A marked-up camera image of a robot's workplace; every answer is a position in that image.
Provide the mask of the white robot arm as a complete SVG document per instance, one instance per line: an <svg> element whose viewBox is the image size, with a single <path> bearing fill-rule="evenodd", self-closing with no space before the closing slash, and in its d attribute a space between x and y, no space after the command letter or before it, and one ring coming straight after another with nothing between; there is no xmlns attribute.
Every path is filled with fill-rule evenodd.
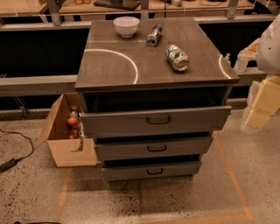
<svg viewBox="0 0 280 224"><path fill-rule="evenodd" d="M250 87L241 124L241 130L248 134L261 130L280 109L280 15L260 38L239 52L234 70L244 72L251 60L267 77Z"/></svg>

